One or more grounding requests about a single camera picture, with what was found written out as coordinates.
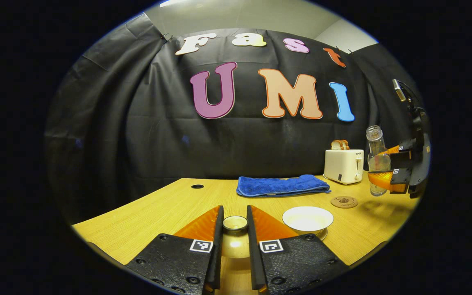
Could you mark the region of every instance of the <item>white wall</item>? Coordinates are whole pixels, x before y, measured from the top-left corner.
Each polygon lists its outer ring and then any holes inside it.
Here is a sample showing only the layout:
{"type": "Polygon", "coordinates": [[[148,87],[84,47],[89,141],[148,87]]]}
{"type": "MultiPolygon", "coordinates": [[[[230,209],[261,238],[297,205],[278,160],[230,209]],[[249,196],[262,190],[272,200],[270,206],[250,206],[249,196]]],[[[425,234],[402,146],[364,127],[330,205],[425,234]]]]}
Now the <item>white wall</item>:
{"type": "Polygon", "coordinates": [[[178,37],[203,30],[254,28],[314,39],[340,19],[305,0],[184,0],[145,11],[158,30],[178,37]]]}
{"type": "Polygon", "coordinates": [[[343,52],[352,52],[378,43],[373,37],[362,29],[349,23],[345,19],[339,19],[326,28],[315,40],[338,47],[343,52]]]}

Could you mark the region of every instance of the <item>plastic bottle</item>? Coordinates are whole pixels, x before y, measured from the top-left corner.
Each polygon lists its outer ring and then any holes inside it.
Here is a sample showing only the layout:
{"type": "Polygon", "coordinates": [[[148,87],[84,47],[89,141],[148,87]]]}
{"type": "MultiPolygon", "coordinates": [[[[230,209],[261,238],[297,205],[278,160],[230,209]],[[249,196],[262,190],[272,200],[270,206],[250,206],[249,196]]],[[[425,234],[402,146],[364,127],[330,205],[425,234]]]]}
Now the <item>plastic bottle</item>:
{"type": "MultiPolygon", "coordinates": [[[[369,141],[369,149],[371,149],[367,156],[370,172],[386,172],[391,170],[391,157],[383,153],[387,151],[383,135],[382,129],[378,125],[367,128],[367,140],[369,141]]],[[[382,196],[386,191],[385,188],[371,183],[371,195],[382,196]]]]}

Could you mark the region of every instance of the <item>folded towel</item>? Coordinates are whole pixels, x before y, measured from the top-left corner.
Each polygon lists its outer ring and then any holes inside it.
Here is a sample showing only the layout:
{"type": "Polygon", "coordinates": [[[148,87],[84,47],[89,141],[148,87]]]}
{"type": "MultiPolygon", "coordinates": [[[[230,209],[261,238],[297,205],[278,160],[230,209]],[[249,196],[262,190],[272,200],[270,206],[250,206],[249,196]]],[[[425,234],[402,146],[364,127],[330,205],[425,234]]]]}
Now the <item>folded towel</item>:
{"type": "Polygon", "coordinates": [[[329,185],[313,175],[305,174],[293,179],[253,179],[240,176],[236,192],[240,196],[292,196],[308,193],[329,193],[329,185]]]}

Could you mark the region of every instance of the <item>orange letter m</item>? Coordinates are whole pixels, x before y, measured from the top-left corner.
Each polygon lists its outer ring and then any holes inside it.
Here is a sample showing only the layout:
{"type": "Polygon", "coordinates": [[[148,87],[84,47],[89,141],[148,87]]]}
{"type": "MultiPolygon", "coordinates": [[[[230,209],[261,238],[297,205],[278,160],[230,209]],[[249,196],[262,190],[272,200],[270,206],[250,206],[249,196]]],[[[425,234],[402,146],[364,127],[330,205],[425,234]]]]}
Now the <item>orange letter m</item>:
{"type": "Polygon", "coordinates": [[[278,70],[260,69],[258,74],[265,78],[267,87],[267,107],[262,110],[264,116],[281,118],[285,115],[285,110],[279,105],[281,98],[291,116],[296,115],[300,102],[303,100],[301,116],[307,119],[322,118],[323,114],[318,108],[318,99],[314,88],[316,79],[313,76],[298,75],[294,87],[292,87],[278,70]]]}

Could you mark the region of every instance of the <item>coaster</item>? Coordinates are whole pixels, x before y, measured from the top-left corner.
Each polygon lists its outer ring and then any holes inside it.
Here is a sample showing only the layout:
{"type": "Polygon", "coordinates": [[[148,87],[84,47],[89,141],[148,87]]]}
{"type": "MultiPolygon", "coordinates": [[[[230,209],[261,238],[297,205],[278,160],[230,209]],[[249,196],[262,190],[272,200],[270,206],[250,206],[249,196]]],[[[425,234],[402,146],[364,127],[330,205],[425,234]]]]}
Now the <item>coaster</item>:
{"type": "Polygon", "coordinates": [[[352,208],[358,205],[358,201],[355,198],[348,196],[339,196],[331,200],[331,204],[338,208],[352,208]]]}

